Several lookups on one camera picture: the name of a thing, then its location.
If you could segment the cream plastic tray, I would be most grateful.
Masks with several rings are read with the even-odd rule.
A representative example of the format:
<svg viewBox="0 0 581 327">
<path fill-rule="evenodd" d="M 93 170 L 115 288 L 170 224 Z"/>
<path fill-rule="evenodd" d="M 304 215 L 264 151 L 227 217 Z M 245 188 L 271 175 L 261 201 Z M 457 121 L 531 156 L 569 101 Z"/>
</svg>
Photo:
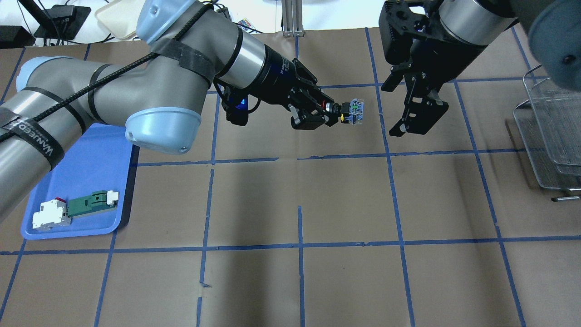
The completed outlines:
<svg viewBox="0 0 581 327">
<path fill-rule="evenodd" d="M 95 11 L 95 18 L 115 39 L 132 39 L 144 4 L 144 0 L 110 0 Z"/>
</svg>

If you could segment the red push button switch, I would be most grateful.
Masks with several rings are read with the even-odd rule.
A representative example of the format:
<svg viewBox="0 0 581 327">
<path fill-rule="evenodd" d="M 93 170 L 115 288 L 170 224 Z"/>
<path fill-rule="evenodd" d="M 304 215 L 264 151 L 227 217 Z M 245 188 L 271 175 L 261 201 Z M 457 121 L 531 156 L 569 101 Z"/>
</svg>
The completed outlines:
<svg viewBox="0 0 581 327">
<path fill-rule="evenodd" d="M 350 102 L 330 102 L 324 108 L 325 125 L 362 124 L 364 116 L 364 100 L 353 99 Z"/>
</svg>

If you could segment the white circuit breaker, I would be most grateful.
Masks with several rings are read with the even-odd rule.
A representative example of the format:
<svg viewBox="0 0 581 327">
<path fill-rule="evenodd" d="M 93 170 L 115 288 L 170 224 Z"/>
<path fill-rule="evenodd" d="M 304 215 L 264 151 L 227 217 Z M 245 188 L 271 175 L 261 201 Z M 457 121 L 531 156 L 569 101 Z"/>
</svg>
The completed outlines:
<svg viewBox="0 0 581 327">
<path fill-rule="evenodd" d="M 32 228 L 41 232 L 70 225 L 71 217 L 68 215 L 67 203 L 61 198 L 41 203 L 39 211 L 32 217 Z"/>
</svg>

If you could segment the blue plastic tray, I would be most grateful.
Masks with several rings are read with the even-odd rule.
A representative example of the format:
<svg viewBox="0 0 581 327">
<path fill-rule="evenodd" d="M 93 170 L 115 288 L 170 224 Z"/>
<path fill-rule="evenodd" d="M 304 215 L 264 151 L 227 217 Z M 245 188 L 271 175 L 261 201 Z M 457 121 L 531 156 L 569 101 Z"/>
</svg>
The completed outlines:
<svg viewBox="0 0 581 327">
<path fill-rule="evenodd" d="M 125 138 L 125 128 L 93 124 L 67 151 L 64 159 L 31 191 L 20 232 L 27 240 L 68 238 L 108 234 L 122 221 L 123 205 L 133 146 Z M 70 226 L 49 231 L 33 229 L 33 214 L 41 204 L 56 197 L 70 200 L 94 191 L 119 192 L 114 210 L 73 218 Z"/>
</svg>

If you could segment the green terminal block module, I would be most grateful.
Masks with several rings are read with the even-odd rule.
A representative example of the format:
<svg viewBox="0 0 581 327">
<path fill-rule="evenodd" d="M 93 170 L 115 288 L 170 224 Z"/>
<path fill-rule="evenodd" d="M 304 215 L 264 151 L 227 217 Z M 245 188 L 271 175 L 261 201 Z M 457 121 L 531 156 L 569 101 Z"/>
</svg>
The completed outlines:
<svg viewBox="0 0 581 327">
<path fill-rule="evenodd" d="M 69 200 L 67 216 L 71 218 L 86 217 L 116 209 L 119 192 L 113 190 L 94 191 L 90 195 Z"/>
</svg>

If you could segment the aluminium frame post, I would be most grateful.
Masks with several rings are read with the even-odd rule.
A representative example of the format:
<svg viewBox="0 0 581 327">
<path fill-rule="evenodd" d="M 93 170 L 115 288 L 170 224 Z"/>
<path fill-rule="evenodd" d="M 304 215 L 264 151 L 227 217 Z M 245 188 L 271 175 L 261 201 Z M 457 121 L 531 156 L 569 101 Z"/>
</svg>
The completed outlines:
<svg viewBox="0 0 581 327">
<path fill-rule="evenodd" d="M 303 1 L 281 0 L 282 33 L 285 37 L 303 37 Z"/>
</svg>

